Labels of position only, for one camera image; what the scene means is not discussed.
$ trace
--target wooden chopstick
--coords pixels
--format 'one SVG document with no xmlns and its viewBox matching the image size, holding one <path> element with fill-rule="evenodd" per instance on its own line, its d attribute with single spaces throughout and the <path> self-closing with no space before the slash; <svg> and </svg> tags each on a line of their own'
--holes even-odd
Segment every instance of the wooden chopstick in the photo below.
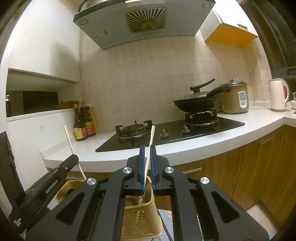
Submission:
<svg viewBox="0 0 296 241">
<path fill-rule="evenodd" d="M 145 171 L 144 171 L 144 188 L 146 185 L 147 173 L 148 173 L 148 168 L 149 168 L 149 164 L 150 164 L 150 148 L 151 148 L 151 145 L 153 142 L 154 132 L 155 132 L 155 125 L 153 125 L 151 128 L 150 143 L 149 143 L 148 155 L 147 155 Z"/>
<path fill-rule="evenodd" d="M 69 137 L 69 133 L 68 133 L 68 130 L 67 130 L 67 126 L 64 126 L 64 130 L 65 130 L 66 137 L 67 137 L 67 140 L 68 140 L 68 143 L 69 143 L 70 149 L 71 149 L 71 151 L 72 151 L 72 154 L 74 154 L 74 150 L 73 150 L 72 143 L 71 143 L 71 141 L 70 141 L 70 137 Z M 85 176 L 84 172 L 82 171 L 82 168 L 81 168 L 79 162 L 78 162 L 77 166 L 78 166 L 78 168 L 79 168 L 79 170 L 80 170 L 80 172 L 81 172 L 81 175 L 83 176 L 84 180 L 86 180 L 86 176 Z"/>
</svg>

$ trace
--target wok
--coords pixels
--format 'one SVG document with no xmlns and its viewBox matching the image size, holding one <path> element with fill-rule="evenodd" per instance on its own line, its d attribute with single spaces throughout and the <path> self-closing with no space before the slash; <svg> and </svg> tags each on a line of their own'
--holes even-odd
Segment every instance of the wok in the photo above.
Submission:
<svg viewBox="0 0 296 241">
<path fill-rule="evenodd" d="M 215 79 L 212 79 L 201 85 L 190 87 L 190 90 L 193 91 L 193 94 L 187 95 L 180 100 L 175 100 L 175 105 L 180 110 L 191 114 L 211 111 L 217 106 L 221 94 L 231 91 L 231 87 L 229 86 L 217 87 L 211 91 L 200 91 L 200 88 L 205 87 L 214 80 Z"/>
</svg>

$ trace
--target electric kettle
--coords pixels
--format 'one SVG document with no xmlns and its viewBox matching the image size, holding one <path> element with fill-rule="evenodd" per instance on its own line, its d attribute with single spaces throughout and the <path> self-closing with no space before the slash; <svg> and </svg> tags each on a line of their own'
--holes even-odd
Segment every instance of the electric kettle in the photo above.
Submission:
<svg viewBox="0 0 296 241">
<path fill-rule="evenodd" d="M 290 90 L 287 82 L 280 78 L 273 79 L 269 81 L 269 90 L 271 110 L 275 112 L 285 112 L 286 103 L 290 97 Z"/>
</svg>

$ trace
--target wok handle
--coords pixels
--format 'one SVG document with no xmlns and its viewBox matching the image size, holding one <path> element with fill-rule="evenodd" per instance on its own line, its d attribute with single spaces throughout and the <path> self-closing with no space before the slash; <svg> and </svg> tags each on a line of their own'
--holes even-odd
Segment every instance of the wok handle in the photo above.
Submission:
<svg viewBox="0 0 296 241">
<path fill-rule="evenodd" d="M 190 90 L 192 90 L 193 93 L 200 92 L 200 88 L 205 87 L 206 85 L 208 85 L 208 84 L 214 82 L 214 80 L 215 80 L 215 79 L 212 79 L 212 80 L 210 80 L 210 81 L 208 81 L 208 82 L 206 82 L 206 83 L 203 83 L 203 84 L 201 84 L 201 85 L 192 86 L 192 87 L 190 87 Z"/>
<path fill-rule="evenodd" d="M 225 92 L 230 92 L 231 87 L 230 86 L 223 86 L 223 87 L 217 87 L 213 90 L 211 90 L 209 93 L 207 93 L 207 98 L 212 98 L 214 95 L 225 93 Z"/>
</svg>

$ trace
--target lid handle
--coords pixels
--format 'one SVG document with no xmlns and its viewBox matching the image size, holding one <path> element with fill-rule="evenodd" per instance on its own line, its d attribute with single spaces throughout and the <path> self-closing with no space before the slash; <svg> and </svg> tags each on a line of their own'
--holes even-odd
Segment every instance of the lid handle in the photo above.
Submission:
<svg viewBox="0 0 296 241">
<path fill-rule="evenodd" d="M 210 80 L 210 81 L 208 81 L 208 82 L 206 82 L 206 83 L 203 83 L 203 84 L 201 84 L 201 85 L 192 86 L 192 87 L 190 87 L 190 90 L 192 90 L 193 93 L 200 92 L 200 88 L 205 87 L 206 85 L 208 85 L 208 84 L 214 82 L 214 80 L 215 80 L 215 78 L 212 79 L 212 80 Z"/>
<path fill-rule="evenodd" d="M 289 89 L 288 83 L 285 80 L 281 79 L 281 81 L 282 81 L 283 86 L 287 90 L 287 97 L 285 99 L 285 103 L 287 103 L 289 101 L 289 98 L 290 98 L 290 89 Z"/>
<path fill-rule="evenodd" d="M 221 93 L 226 93 L 230 92 L 231 87 L 230 86 L 222 86 L 222 87 L 217 87 L 213 90 L 211 90 L 209 93 L 207 93 L 207 98 L 212 98 L 214 95 L 221 94 Z"/>
</svg>

